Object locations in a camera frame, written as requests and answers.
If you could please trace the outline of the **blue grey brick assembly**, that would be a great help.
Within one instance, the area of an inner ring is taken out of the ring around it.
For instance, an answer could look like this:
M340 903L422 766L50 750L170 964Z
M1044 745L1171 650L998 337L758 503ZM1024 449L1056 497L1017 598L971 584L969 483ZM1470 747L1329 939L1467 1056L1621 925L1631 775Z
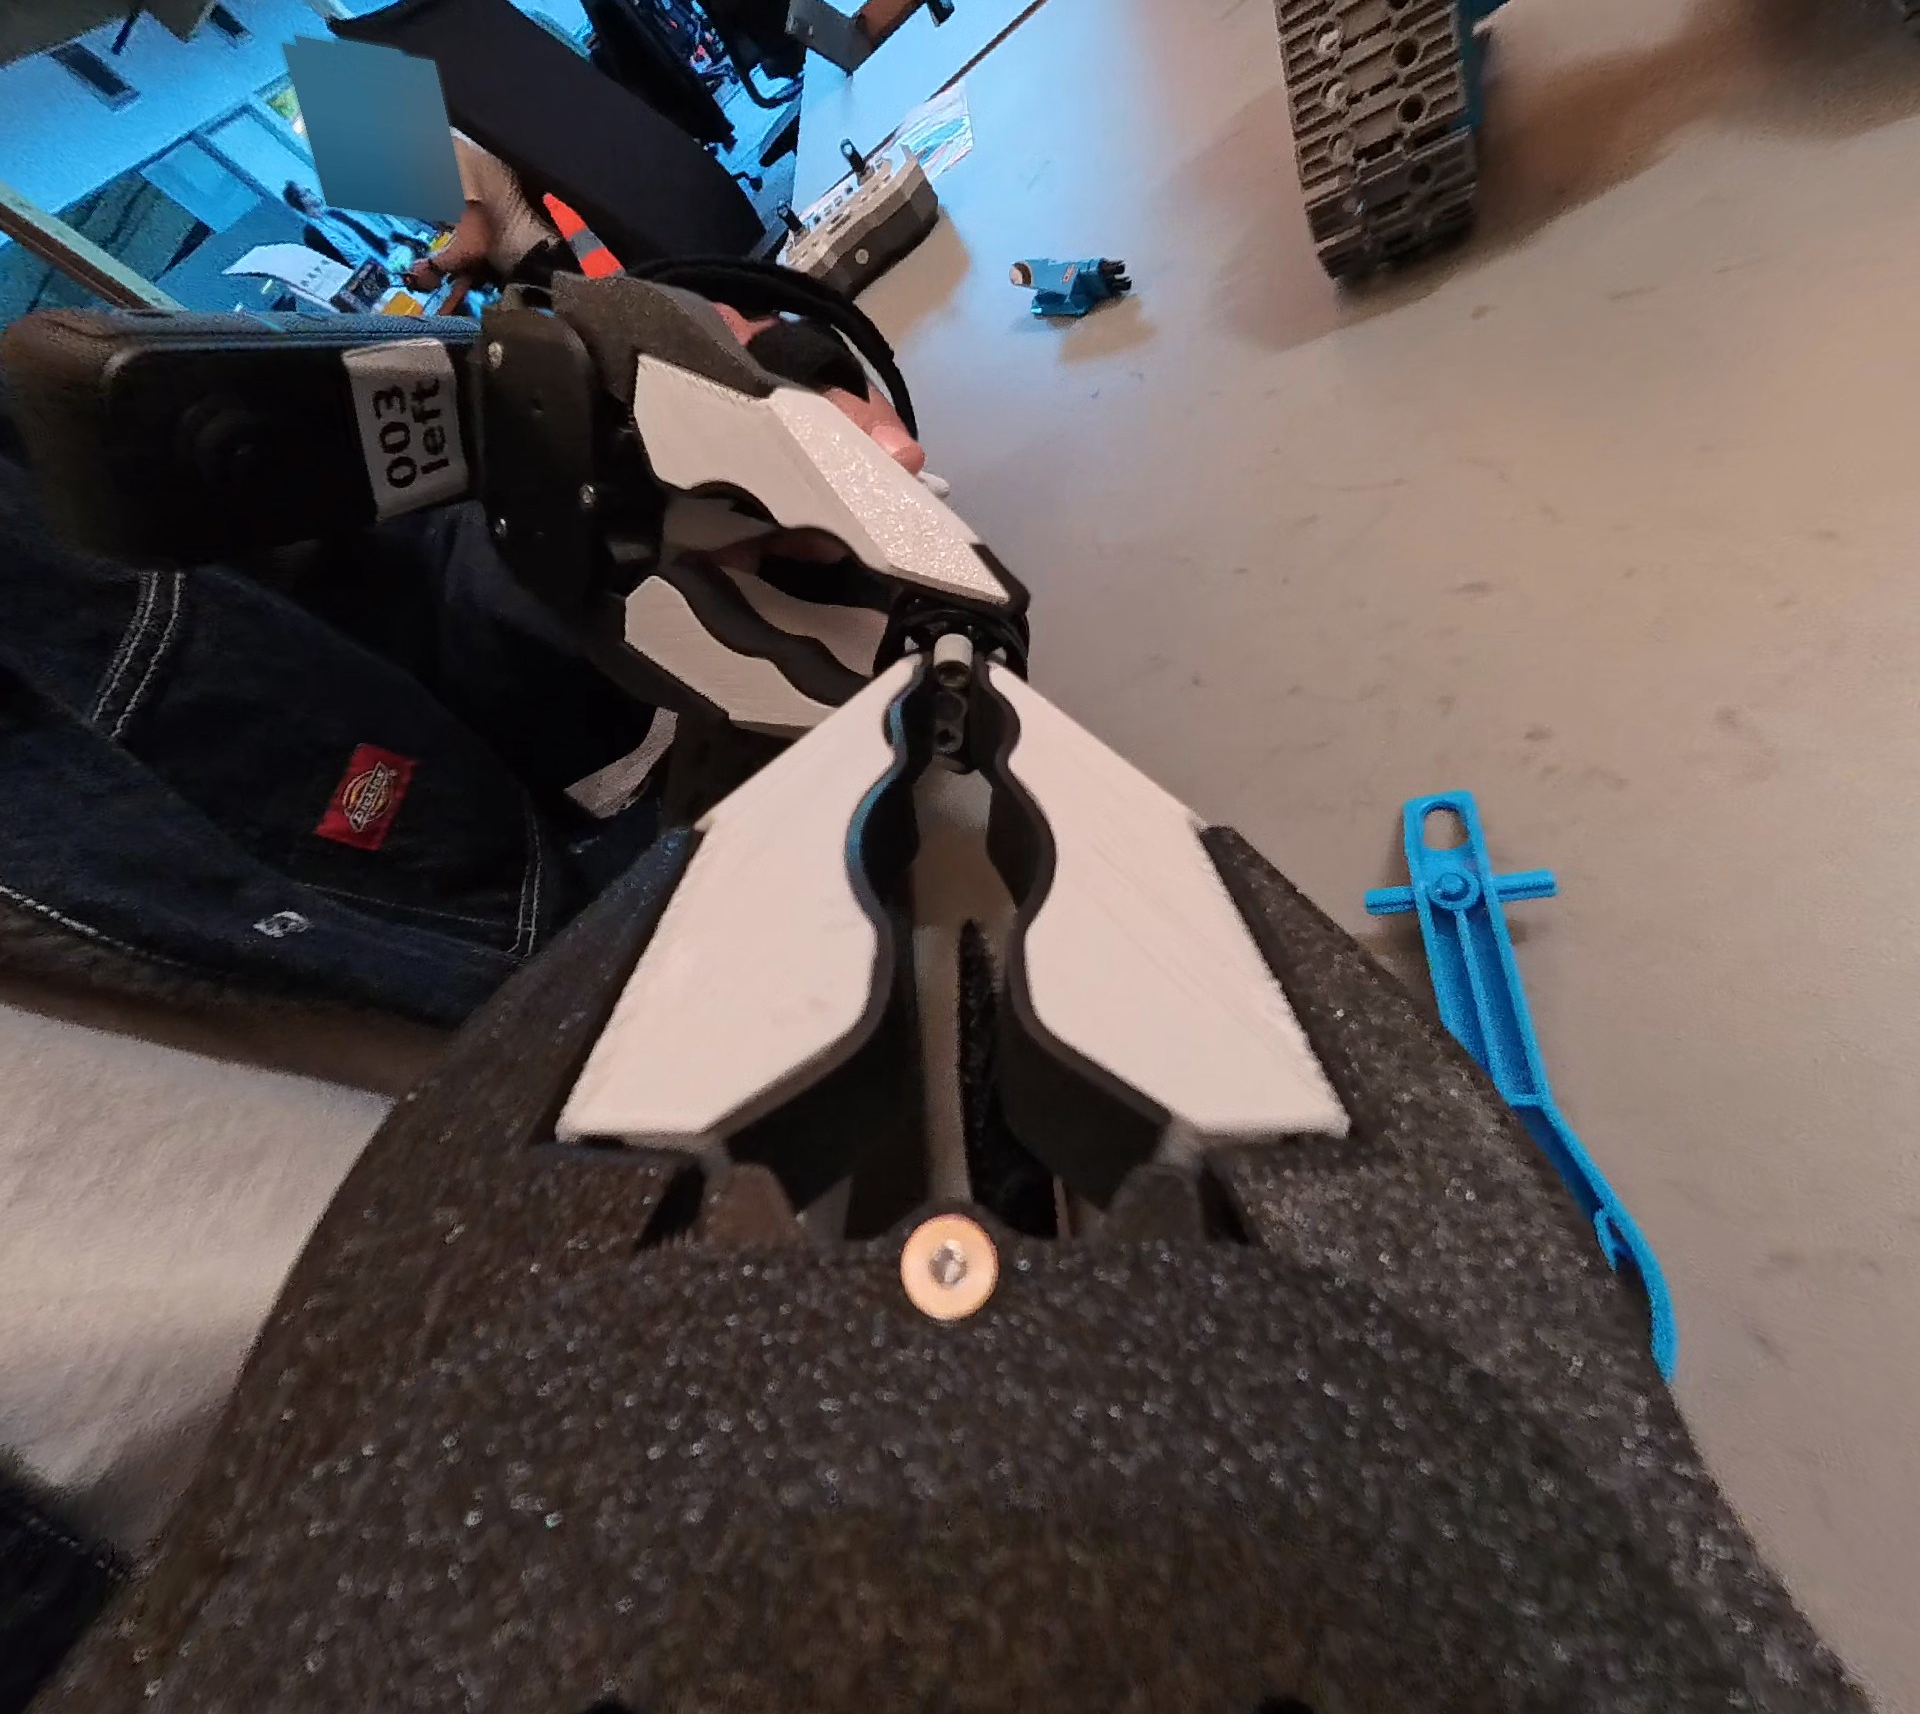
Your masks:
M957 772L969 770L977 675L990 662L1021 676L1028 671L1028 610L962 607L953 597L914 593L898 608L888 636L927 662L932 752Z

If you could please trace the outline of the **blue brick separator tool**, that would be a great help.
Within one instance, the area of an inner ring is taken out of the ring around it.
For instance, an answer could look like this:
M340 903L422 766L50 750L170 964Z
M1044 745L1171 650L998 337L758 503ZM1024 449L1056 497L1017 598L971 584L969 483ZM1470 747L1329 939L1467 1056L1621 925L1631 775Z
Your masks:
M1407 884L1368 891L1364 908L1419 922L1445 1028L1548 1158L1607 1264L1639 1290L1650 1357L1672 1381L1678 1329L1668 1274L1554 1092L1508 925L1510 906L1554 899L1558 878L1548 869L1501 869L1467 791L1408 799L1402 828Z

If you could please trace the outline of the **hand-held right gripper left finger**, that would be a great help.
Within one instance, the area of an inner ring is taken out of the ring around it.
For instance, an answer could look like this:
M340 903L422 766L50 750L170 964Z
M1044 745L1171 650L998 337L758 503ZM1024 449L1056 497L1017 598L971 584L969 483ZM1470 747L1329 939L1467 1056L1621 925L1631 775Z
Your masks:
M725 1157L810 1207L906 1122L921 737L898 662L699 822L558 1143Z

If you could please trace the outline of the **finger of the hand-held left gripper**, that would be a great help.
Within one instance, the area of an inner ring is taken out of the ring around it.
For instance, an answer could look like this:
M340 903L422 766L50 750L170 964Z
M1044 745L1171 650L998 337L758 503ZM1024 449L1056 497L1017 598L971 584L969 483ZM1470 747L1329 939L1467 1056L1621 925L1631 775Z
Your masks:
M778 384L754 397L642 354L635 424L666 492L666 558L813 533L890 583L984 612L1021 608L973 527L823 395Z
M847 708L883 718L905 698L905 666L883 662L885 612L805 598L765 575L651 575L621 598L619 628L687 710L778 742Z

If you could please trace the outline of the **person's leg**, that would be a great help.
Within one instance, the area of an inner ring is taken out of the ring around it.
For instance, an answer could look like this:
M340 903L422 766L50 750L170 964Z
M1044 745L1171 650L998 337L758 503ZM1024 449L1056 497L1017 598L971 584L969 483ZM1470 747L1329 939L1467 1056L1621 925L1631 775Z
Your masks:
M55 1495L3 1456L3 1710L28 1710L100 1612L132 1560L84 1533Z

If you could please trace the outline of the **grey remote controller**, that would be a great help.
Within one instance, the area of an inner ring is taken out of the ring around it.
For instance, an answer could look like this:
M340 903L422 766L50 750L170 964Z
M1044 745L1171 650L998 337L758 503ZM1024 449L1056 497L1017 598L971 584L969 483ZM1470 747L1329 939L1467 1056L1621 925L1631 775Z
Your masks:
M785 217L778 265L854 301L917 252L941 217L921 156L893 149L868 159L805 217Z

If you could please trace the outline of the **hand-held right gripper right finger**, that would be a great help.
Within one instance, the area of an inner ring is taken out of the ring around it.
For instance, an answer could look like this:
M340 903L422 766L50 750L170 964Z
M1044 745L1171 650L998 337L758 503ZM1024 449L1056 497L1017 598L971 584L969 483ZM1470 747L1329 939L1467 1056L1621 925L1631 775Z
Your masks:
M1204 822L1013 671L974 678L1006 1122L1107 1212L1146 1169L1345 1140L1350 1115Z

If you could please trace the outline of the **blue round brick piece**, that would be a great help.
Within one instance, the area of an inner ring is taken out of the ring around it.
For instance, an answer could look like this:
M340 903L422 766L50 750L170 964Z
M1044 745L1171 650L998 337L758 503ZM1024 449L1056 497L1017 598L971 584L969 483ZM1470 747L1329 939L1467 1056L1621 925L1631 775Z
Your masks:
M1129 265L1109 256L1030 256L1010 265L1010 283L1026 292L1028 312L1049 321L1081 321L1134 291Z

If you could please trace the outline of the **black office chair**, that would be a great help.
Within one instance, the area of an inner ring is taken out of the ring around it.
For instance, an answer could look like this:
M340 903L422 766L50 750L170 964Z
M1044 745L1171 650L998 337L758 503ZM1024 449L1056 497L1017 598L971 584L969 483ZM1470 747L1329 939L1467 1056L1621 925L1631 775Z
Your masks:
M622 265L758 256L765 223L726 166L510 0L397 0L329 26L433 62L451 124Z

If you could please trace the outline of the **person's left hand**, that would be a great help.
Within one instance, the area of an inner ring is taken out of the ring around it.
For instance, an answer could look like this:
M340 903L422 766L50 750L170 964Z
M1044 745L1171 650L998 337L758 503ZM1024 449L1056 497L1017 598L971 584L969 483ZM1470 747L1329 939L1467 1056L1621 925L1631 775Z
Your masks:
M923 444L906 429L898 406L874 389L864 363L839 330L786 312L748 314L718 301L713 308L767 372L835 405L908 475L924 472ZM830 566L847 558L847 550L826 534L780 529L732 541L706 558L716 566L757 573L765 558Z

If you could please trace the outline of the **white desk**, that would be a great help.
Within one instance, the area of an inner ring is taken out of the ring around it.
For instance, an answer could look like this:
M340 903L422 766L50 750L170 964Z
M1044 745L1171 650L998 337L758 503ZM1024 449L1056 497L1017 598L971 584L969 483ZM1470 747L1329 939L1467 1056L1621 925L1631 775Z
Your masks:
M1139 198L885 327L1034 680L1426 990L1402 802L1475 792L1674 1395L1917 1710L1917 43L1887 0L1510 0L1479 224L1353 292L1271 0L1172 0ZM1037 319L1010 265L1127 265Z

